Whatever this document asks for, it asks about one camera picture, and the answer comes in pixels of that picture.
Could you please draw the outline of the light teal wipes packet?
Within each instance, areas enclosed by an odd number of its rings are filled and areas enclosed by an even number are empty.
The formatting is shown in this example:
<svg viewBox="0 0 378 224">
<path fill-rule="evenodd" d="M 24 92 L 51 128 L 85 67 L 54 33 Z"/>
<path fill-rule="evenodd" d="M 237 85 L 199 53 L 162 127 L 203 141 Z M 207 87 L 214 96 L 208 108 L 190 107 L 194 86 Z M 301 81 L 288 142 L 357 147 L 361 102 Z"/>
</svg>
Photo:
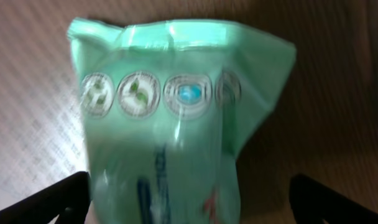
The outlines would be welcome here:
<svg viewBox="0 0 378 224">
<path fill-rule="evenodd" d="M 274 110 L 295 46 L 237 22 L 74 19 L 100 223 L 238 223 L 236 160 Z"/>
</svg>

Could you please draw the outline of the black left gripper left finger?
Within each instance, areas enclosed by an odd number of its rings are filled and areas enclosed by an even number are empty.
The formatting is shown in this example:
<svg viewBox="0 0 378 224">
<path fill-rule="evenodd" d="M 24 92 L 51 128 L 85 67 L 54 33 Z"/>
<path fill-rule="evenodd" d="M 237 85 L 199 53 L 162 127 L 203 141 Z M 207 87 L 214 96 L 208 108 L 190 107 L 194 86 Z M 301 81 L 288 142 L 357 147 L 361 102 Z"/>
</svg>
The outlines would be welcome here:
<svg viewBox="0 0 378 224">
<path fill-rule="evenodd" d="M 88 172 L 77 172 L 20 202 L 0 210 L 0 224 L 84 224 L 91 198 Z"/>
</svg>

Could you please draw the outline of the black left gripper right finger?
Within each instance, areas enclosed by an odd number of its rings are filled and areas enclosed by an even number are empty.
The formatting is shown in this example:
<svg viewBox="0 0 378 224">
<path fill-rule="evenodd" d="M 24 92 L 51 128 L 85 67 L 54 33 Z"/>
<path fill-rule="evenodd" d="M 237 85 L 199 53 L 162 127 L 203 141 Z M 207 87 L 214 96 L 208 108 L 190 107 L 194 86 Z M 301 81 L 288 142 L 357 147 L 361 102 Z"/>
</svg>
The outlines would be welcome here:
<svg viewBox="0 0 378 224">
<path fill-rule="evenodd" d="M 297 224 L 378 223 L 378 213 L 303 174 L 290 179 L 289 203 Z"/>
</svg>

